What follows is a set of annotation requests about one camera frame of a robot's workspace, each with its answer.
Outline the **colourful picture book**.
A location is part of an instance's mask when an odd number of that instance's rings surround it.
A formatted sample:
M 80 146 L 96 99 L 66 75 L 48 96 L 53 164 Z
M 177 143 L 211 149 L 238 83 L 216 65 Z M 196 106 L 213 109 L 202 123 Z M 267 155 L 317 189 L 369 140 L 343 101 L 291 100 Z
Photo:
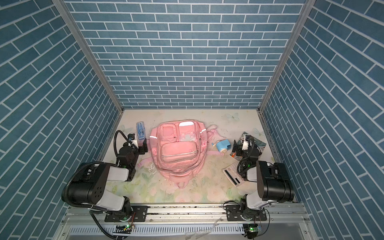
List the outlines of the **colourful picture book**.
M 248 133 L 246 133 L 246 132 L 243 132 L 242 136 L 251 136 L 251 135 L 248 134 Z M 259 145 L 259 157 L 260 157 L 260 156 L 262 155 L 262 153 L 263 153 L 265 147 L 266 147 L 266 143 L 264 143 L 263 141 L 261 141 L 261 140 L 259 140 L 259 139 L 257 139 L 257 140 L 258 140 L 258 145 Z M 231 156 L 232 158 L 234 158 L 234 157 L 233 157 L 233 148 L 232 148 L 232 152 L 231 152 L 230 156 Z M 258 158 L 249 158 L 249 159 L 251 159 L 251 160 L 258 160 L 259 157 L 258 157 Z M 240 161 L 240 160 L 242 160 L 242 159 L 244 159 L 244 158 L 234 158 L 234 159 Z

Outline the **pink student backpack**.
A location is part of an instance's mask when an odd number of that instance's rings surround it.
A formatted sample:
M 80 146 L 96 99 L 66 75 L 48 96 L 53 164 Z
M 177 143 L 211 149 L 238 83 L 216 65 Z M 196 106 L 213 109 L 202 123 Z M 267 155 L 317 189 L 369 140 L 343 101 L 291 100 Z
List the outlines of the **pink student backpack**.
M 201 171 L 207 155 L 221 154 L 212 147 L 225 139 L 216 125 L 206 127 L 197 120 L 165 122 L 152 129 L 151 157 L 141 160 L 138 168 L 153 163 L 164 178 L 182 189 Z

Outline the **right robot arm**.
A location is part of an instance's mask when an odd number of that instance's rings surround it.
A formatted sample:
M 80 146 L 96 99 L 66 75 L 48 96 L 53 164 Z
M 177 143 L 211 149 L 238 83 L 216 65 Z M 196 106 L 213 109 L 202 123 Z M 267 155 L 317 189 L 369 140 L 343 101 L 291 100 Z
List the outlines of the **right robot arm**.
M 229 222 L 266 221 L 268 206 L 294 200 L 295 191 L 286 166 L 260 160 L 265 147 L 266 143 L 246 132 L 234 141 L 231 156 L 238 162 L 223 172 L 235 187 L 256 183 L 257 188 L 245 194 L 240 202 L 231 200 L 223 204 Z

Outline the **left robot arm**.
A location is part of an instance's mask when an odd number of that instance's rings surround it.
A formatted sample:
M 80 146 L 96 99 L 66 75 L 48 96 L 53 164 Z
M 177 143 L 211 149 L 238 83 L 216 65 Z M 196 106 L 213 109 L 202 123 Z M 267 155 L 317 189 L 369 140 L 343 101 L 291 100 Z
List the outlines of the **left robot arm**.
M 147 140 L 134 134 L 123 136 L 122 148 L 114 147 L 116 163 L 82 163 L 62 192 L 62 200 L 75 208 L 90 209 L 92 218 L 105 214 L 105 222 L 135 223 L 146 220 L 147 206 L 132 206 L 130 199 L 106 190 L 108 182 L 130 182 L 136 174 L 139 155 L 148 152 Z

